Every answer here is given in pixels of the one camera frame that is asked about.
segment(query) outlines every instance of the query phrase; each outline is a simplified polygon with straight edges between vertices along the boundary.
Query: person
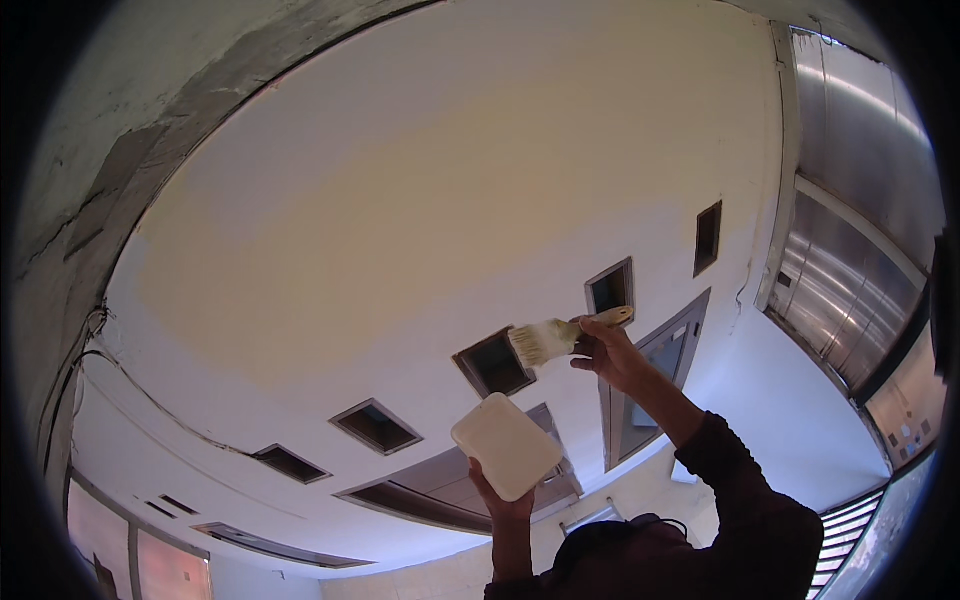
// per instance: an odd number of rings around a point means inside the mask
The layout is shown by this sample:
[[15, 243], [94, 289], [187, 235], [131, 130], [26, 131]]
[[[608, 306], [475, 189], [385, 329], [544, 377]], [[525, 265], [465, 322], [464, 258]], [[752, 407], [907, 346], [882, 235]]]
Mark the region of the person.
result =
[[488, 600], [541, 598], [805, 598], [824, 539], [820, 518], [767, 485], [727, 422], [694, 405], [647, 363], [620, 328], [579, 318], [585, 334], [571, 366], [592, 371], [643, 408], [678, 448], [677, 460], [716, 495], [720, 531], [696, 550], [668, 519], [584, 525], [566, 538], [553, 568], [534, 576], [534, 492], [505, 502], [470, 458], [470, 480], [492, 518]]

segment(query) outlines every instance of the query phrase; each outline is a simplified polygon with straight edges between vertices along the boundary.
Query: ceiling vent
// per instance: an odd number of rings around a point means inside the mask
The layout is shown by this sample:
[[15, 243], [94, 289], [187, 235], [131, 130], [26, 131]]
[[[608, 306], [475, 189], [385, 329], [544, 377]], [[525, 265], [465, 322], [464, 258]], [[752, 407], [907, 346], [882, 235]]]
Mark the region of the ceiling vent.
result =
[[373, 564], [370, 561], [358, 561], [356, 559], [347, 559], [340, 556], [330, 556], [328, 554], [319, 554], [309, 550], [301, 550], [293, 546], [284, 545], [275, 541], [264, 540], [259, 536], [240, 531], [235, 527], [230, 527], [225, 523], [207, 523], [206, 525], [195, 525], [193, 529], [202, 534], [207, 534], [215, 540], [232, 543], [251, 552], [258, 552], [273, 556], [285, 561], [294, 563], [312, 564], [324, 568], [347, 568], [349, 566], [361, 566], [363, 564]]
[[720, 252], [720, 210], [723, 201], [697, 215], [697, 251], [693, 257], [693, 276], [717, 261]]
[[330, 423], [385, 456], [423, 439], [373, 398], [340, 413]]
[[[634, 259], [628, 256], [586, 284], [587, 308], [591, 315], [617, 306], [630, 306], [636, 313], [634, 298]], [[630, 324], [634, 317], [624, 323]]]
[[479, 344], [453, 355], [453, 362], [482, 398], [494, 392], [510, 396], [537, 381], [533, 371], [520, 365], [507, 337], [510, 329], [512, 327], [505, 327]]
[[164, 511], [163, 509], [161, 509], [160, 507], [158, 507], [156, 504], [154, 504], [153, 502], [151, 502], [151, 501], [149, 501], [149, 500], [146, 501], [146, 502], [144, 502], [144, 504], [146, 504], [146, 505], [149, 506], [150, 508], [154, 509], [154, 510], [157, 511], [158, 513], [161, 513], [161, 514], [163, 514], [163, 515], [167, 515], [167, 516], [170, 517], [170, 518], [177, 518], [177, 516], [174, 515], [173, 513], [168, 513], [167, 511]]
[[200, 513], [198, 513], [197, 511], [195, 511], [195, 510], [193, 510], [192, 508], [190, 508], [189, 506], [187, 506], [186, 504], [183, 504], [182, 502], [178, 502], [177, 500], [171, 498], [171, 497], [168, 496], [167, 494], [162, 495], [162, 496], [160, 497], [160, 499], [163, 500], [164, 502], [166, 502], [167, 504], [171, 505], [171, 506], [176, 506], [177, 508], [179, 508], [180, 510], [184, 511], [184, 512], [187, 513], [188, 515], [199, 515], [199, 514], [200, 514]]
[[304, 461], [280, 444], [265, 447], [254, 454], [253, 458], [302, 484], [313, 483], [330, 476], [330, 473]]

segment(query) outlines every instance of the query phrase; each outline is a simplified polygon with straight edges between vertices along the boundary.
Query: paintbrush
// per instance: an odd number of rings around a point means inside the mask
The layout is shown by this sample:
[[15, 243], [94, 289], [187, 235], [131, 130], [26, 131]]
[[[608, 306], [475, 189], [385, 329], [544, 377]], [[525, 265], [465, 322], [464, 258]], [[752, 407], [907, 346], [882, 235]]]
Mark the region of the paintbrush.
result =
[[[630, 306], [617, 306], [591, 317], [596, 322], [613, 327], [626, 323], [634, 314]], [[542, 367], [548, 361], [573, 352], [577, 340], [584, 334], [579, 324], [550, 319], [543, 323], [517, 327], [507, 332], [510, 344], [524, 369]]]

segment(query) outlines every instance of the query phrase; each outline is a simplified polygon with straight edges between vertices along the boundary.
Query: wooden handle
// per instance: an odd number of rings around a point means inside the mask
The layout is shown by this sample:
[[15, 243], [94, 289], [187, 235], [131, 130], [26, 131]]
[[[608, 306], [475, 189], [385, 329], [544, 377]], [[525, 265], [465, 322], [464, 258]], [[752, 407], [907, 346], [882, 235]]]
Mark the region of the wooden handle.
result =
[[596, 317], [593, 317], [593, 319], [607, 327], [616, 327], [617, 325], [626, 323], [633, 316], [634, 309], [630, 306], [617, 306], [616, 308], [603, 311]]

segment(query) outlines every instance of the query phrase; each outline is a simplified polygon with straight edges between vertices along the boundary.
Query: white plastic container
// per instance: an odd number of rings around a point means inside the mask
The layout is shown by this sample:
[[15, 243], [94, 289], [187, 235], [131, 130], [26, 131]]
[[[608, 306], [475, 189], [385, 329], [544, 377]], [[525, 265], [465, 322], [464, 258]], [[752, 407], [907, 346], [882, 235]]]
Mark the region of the white plastic container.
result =
[[507, 502], [519, 500], [564, 457], [557, 443], [499, 392], [460, 419], [450, 436], [480, 461], [487, 481]]

